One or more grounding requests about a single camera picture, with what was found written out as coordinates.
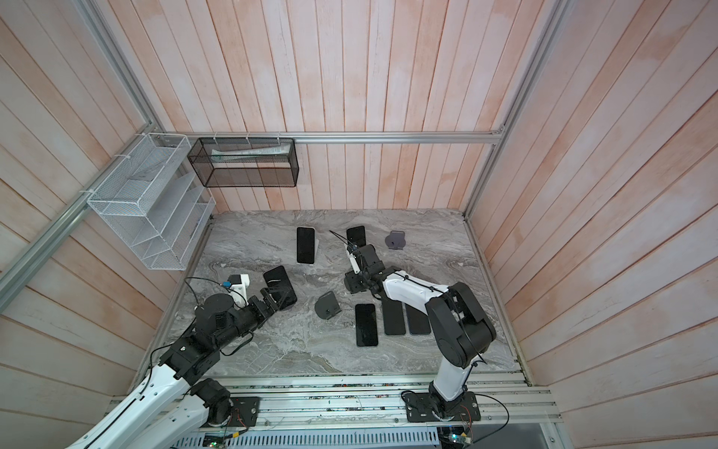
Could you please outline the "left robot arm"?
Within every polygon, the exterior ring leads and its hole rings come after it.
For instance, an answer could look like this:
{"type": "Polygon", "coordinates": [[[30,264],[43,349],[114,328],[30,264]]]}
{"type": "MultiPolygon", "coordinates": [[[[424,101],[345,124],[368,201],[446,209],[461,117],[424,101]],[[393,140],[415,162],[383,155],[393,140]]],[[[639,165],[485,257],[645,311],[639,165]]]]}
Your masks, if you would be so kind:
{"type": "Polygon", "coordinates": [[[204,424],[229,423],[228,390],[204,375],[222,349],[252,335],[297,302],[291,284],[273,282],[239,308],[228,293],[214,294],[194,311],[193,323],[149,368],[140,384],[72,448],[170,448],[204,424]]]}

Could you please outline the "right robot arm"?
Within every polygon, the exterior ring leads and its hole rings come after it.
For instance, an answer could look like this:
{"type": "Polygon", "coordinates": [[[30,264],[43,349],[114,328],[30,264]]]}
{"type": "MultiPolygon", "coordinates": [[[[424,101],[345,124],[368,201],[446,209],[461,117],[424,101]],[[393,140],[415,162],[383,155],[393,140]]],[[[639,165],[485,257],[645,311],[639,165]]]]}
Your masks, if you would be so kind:
{"type": "Polygon", "coordinates": [[[441,351],[439,371],[426,393],[400,394],[411,422],[479,420],[466,387],[472,368],[482,359],[497,331],[471,289],[463,282],[434,284],[396,267],[387,268],[368,244],[346,244],[352,270],[345,274],[351,293],[368,291],[383,305],[403,303],[426,316],[441,351]]]}

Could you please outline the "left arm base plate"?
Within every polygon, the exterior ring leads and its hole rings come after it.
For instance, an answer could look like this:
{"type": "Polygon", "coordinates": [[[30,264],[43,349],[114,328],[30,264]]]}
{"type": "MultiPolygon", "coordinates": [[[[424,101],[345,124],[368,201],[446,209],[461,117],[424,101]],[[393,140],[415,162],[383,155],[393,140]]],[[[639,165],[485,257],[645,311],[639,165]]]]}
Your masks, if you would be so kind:
{"type": "Polygon", "coordinates": [[[252,428],[260,410],[259,397],[232,397],[209,407],[209,417],[201,428],[252,428]]]}

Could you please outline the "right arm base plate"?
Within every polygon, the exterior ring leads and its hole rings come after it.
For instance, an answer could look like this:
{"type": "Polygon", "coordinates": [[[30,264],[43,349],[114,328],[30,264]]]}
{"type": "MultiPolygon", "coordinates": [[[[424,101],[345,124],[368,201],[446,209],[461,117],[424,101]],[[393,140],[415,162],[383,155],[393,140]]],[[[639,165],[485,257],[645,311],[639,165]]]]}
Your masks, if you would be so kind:
{"type": "Polygon", "coordinates": [[[429,423],[439,421],[466,421],[473,423],[481,420],[476,395],[466,391],[456,400],[447,401],[438,393],[417,393],[405,390],[400,394],[405,404],[407,420],[410,423],[429,423]]]}

